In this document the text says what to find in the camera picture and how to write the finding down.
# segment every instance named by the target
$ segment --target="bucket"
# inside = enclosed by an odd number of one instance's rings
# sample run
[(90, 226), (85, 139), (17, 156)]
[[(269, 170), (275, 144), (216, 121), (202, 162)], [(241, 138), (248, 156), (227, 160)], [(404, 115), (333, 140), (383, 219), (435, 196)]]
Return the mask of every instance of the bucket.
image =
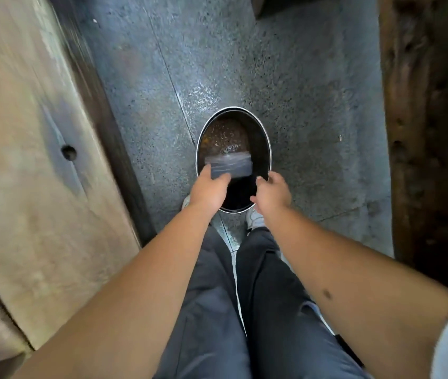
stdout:
[(271, 143), (261, 121), (245, 108), (228, 107), (217, 111), (206, 122), (199, 135), (195, 153), (195, 169), (199, 174), (205, 158), (228, 152), (250, 152), (252, 175), (231, 179), (221, 211), (239, 214), (254, 203), (250, 196), (257, 192), (256, 178), (268, 179), (271, 171)]

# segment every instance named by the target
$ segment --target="concrete floor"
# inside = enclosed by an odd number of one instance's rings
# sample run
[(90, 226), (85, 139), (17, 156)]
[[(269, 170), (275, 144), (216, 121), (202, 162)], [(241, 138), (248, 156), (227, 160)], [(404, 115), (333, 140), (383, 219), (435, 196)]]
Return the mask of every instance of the concrete floor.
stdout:
[[(259, 21), (250, 0), (76, 5), (157, 231), (195, 180), (208, 117), (242, 106), (301, 211), (393, 255), (375, 0), (311, 0)], [(235, 251), (244, 221), (212, 223)]]

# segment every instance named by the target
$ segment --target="white sneaker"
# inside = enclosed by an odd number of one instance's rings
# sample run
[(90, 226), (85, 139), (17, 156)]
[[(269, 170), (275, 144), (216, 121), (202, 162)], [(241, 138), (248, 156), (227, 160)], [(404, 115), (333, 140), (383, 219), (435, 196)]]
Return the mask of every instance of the white sneaker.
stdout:
[(187, 197), (185, 197), (185, 199), (183, 200), (182, 208), (180, 209), (180, 211), (182, 211), (187, 206), (189, 206), (189, 203), (190, 203), (190, 194)]
[(264, 217), (252, 207), (246, 212), (246, 229), (248, 232), (257, 229), (258, 227), (266, 227)]

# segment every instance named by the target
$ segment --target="person's right hand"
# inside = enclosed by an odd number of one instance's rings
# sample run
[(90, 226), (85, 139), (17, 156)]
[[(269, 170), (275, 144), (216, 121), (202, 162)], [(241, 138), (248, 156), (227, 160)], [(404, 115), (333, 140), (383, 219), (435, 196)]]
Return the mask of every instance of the person's right hand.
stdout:
[(265, 218), (274, 215), (278, 209), (289, 207), (291, 195), (284, 178), (274, 171), (268, 173), (268, 180), (257, 177), (257, 193), (250, 200), (256, 204), (257, 211)]

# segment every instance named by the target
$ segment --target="leg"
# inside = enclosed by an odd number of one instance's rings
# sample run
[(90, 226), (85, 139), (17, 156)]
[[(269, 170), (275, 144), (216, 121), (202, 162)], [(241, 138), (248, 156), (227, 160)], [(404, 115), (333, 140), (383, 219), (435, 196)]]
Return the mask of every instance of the leg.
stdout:
[(154, 378), (251, 378), (231, 254), (209, 226)]
[(277, 252), (269, 230), (260, 227), (236, 255), (254, 373), (261, 378), (365, 378), (310, 307), (303, 285)]

